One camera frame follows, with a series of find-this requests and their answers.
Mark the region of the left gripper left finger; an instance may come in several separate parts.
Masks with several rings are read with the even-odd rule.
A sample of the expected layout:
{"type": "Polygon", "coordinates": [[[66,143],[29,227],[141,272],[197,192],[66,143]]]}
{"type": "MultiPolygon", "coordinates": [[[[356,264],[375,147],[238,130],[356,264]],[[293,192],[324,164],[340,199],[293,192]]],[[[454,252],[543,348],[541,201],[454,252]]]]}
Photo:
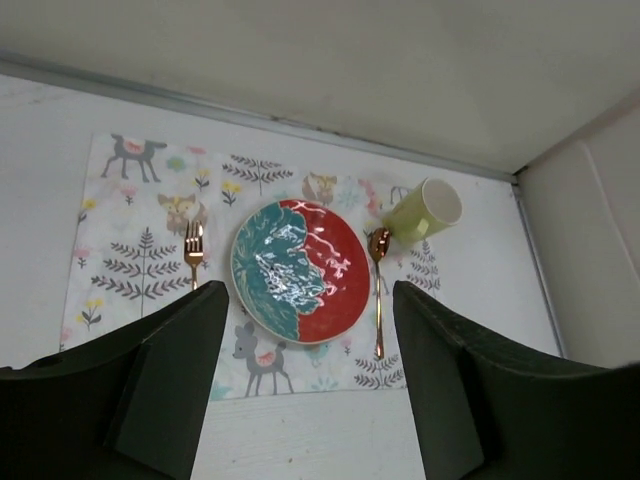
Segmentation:
{"type": "Polygon", "coordinates": [[[189,478],[228,305],[210,281],[85,344],[3,367],[2,477],[189,478]]]}

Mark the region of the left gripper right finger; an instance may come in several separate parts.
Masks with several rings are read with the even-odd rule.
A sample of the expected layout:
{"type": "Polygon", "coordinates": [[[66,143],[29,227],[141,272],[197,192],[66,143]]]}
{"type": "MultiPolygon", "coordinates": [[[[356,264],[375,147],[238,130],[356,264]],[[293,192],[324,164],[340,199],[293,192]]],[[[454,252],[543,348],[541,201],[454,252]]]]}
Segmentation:
{"type": "Polygon", "coordinates": [[[429,479],[635,479],[639,367],[555,357],[407,281],[393,316],[429,479]]]}

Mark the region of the floral white cloth napkin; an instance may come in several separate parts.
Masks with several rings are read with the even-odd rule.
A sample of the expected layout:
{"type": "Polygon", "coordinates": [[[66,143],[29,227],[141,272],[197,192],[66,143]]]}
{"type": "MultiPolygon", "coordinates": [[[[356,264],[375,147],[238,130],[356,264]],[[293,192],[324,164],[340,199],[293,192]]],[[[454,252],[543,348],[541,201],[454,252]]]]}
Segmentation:
{"type": "MultiPolygon", "coordinates": [[[[92,139],[79,210],[59,344],[70,349],[152,314],[191,290],[184,261],[187,224],[204,229],[198,279],[227,285],[229,310],[210,397],[402,388],[406,381],[392,324],[386,353],[374,352],[376,291],[368,236],[406,189],[257,158],[213,154],[118,134],[92,139]],[[307,200],[342,216],[362,241],[370,299],[358,323],[328,342],[300,345],[260,326],[241,304],[231,278],[232,242],[257,209],[307,200]]],[[[431,295],[441,288],[436,257],[422,241],[395,248],[380,264],[382,317],[391,290],[407,280],[431,295]]]]}

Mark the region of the copper fork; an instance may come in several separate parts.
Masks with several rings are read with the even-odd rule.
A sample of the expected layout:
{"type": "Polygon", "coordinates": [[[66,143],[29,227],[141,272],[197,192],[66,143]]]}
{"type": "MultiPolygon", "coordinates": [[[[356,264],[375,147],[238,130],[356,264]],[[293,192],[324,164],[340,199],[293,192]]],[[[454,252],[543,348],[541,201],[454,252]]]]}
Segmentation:
{"type": "Polygon", "coordinates": [[[198,288],[197,269],[204,259],[203,246],[204,229],[199,221],[191,221],[187,224],[184,238],[184,261],[191,270],[191,288],[198,288]]]}

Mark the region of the copper spoon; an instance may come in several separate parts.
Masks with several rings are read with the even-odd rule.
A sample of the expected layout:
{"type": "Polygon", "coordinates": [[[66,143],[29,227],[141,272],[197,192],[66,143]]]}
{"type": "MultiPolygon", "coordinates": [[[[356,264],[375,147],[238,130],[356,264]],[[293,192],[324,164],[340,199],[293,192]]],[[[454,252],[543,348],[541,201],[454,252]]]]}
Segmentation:
{"type": "Polygon", "coordinates": [[[382,278],[380,262],[386,256],[390,246],[390,231],[387,228],[379,227],[375,229],[368,240],[368,253],[374,265],[375,291],[376,291],[376,346],[375,354],[379,360],[385,356],[384,335],[382,320],[382,278]]]}

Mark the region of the pale yellow mug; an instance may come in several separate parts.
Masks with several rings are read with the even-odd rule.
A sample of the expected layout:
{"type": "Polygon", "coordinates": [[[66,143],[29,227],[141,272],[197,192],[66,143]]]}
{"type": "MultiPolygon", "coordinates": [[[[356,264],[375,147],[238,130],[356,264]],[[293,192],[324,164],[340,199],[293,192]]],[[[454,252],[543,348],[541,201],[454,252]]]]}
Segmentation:
{"type": "Polygon", "coordinates": [[[409,247],[455,226],[462,214],[462,200],[454,187],[426,178],[383,217],[382,224],[394,240],[409,247]]]}

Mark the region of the red and teal plate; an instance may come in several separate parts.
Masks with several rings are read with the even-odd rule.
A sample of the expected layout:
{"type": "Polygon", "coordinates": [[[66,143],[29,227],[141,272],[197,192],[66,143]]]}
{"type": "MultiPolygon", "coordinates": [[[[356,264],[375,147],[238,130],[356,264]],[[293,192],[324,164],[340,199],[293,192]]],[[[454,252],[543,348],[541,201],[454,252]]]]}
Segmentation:
{"type": "Polygon", "coordinates": [[[266,204],[239,227],[231,278],[248,314],[274,336],[314,345],[345,334],[370,299],[369,262],[347,221],[319,204],[266,204]]]}

